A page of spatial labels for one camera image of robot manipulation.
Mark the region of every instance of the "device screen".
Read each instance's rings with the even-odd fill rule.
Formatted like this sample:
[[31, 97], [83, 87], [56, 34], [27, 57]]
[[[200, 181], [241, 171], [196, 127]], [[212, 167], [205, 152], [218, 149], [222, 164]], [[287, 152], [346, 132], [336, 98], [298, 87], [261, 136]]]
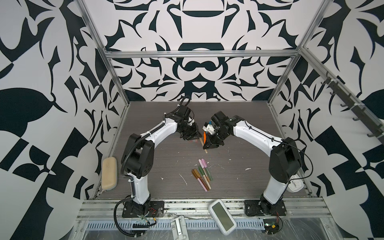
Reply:
[[212, 207], [212, 209], [215, 212], [216, 216], [219, 218], [224, 229], [228, 231], [228, 229], [230, 229], [233, 226], [233, 222], [225, 212], [223, 206], [218, 202]]

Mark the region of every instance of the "robotic arm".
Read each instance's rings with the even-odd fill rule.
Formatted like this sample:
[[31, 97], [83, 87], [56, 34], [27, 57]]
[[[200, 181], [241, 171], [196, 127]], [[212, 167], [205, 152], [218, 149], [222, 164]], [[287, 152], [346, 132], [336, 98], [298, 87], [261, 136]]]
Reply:
[[290, 179], [302, 165], [296, 143], [293, 139], [281, 139], [270, 135], [252, 125], [239, 116], [228, 118], [221, 111], [214, 114], [211, 122], [205, 123], [203, 149], [213, 149], [224, 145], [224, 140], [234, 135], [240, 137], [270, 157], [269, 183], [260, 201], [246, 208], [247, 215], [274, 214], [281, 207], [283, 193]]
[[148, 191], [147, 175], [153, 166], [154, 150], [167, 136], [179, 132], [180, 138], [193, 140], [202, 137], [197, 124], [189, 115], [193, 111], [187, 107], [188, 102], [180, 105], [168, 114], [164, 114], [163, 121], [153, 129], [140, 135], [132, 134], [128, 138], [126, 148], [121, 159], [120, 174], [131, 182], [132, 201], [124, 205], [131, 215], [144, 216], [148, 212], [151, 196]]

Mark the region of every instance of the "pile of markers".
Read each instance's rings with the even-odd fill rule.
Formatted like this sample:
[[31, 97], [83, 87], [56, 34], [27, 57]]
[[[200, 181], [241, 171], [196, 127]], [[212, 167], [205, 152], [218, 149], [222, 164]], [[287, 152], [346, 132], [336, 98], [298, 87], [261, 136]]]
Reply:
[[209, 191], [211, 189], [211, 185], [209, 184], [209, 182], [213, 180], [211, 173], [209, 172], [207, 163], [204, 159], [199, 159], [199, 163], [199, 170], [193, 169], [192, 174], [199, 181], [203, 189], [205, 191]]

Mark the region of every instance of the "black abstract pattern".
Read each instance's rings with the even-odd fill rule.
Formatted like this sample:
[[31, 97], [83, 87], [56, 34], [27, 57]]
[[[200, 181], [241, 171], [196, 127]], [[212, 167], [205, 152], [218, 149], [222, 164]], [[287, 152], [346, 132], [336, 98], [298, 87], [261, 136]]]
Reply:
[[73, 0], [0, 9], [0, 179], [12, 188], [0, 214], [16, 216], [2, 239], [60, 239], [92, 194], [124, 103]]
[[113, 65], [131, 101], [182, 96], [195, 101], [266, 101], [288, 62], [287, 57], [138, 58], [114, 59]]
[[[315, 0], [85, 2], [108, 51], [295, 49], [320, 4]], [[288, 59], [114, 59], [114, 66], [131, 101], [171, 101], [185, 95], [196, 101], [267, 100]]]
[[[380, 52], [382, 46], [377, 38], [370, 37], [380, 32], [360, 22], [365, 19], [379, 24], [383, 20], [383, 11], [378, 11], [382, 4], [375, 0], [336, 0], [308, 45], [381, 119], [383, 85], [377, 74], [382, 71], [379, 62], [384, 52]], [[353, 32], [348, 31], [351, 24]], [[367, 41], [355, 41], [364, 36]], [[373, 49], [372, 44], [367, 44], [372, 41], [376, 46]], [[355, 115], [341, 106], [343, 102], [330, 94], [331, 89], [322, 85], [323, 81], [301, 58], [273, 103], [279, 122], [286, 136], [295, 139], [311, 157], [313, 174], [309, 180], [313, 193], [324, 198], [336, 223], [358, 239], [384, 237], [384, 222], [377, 218], [384, 214], [380, 204], [384, 201], [384, 147], [376, 138], [366, 136], [369, 130], [352, 120]], [[310, 173], [312, 166], [307, 158], [302, 168], [305, 175]]]

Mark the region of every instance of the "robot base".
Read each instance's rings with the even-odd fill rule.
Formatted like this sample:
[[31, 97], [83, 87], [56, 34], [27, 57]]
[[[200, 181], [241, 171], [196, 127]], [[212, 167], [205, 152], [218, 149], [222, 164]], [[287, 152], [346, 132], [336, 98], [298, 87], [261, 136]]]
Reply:
[[125, 202], [121, 216], [123, 218], [129, 218], [140, 215], [145, 216], [148, 214], [147, 217], [156, 217], [163, 212], [163, 209], [164, 201], [151, 201], [151, 196], [149, 196], [148, 200], [142, 205], [134, 202], [133, 200]]
[[285, 216], [286, 209], [282, 199], [272, 205], [261, 195], [260, 200], [245, 200], [244, 205], [245, 214], [249, 217], [262, 215], [277, 216], [277, 214]]

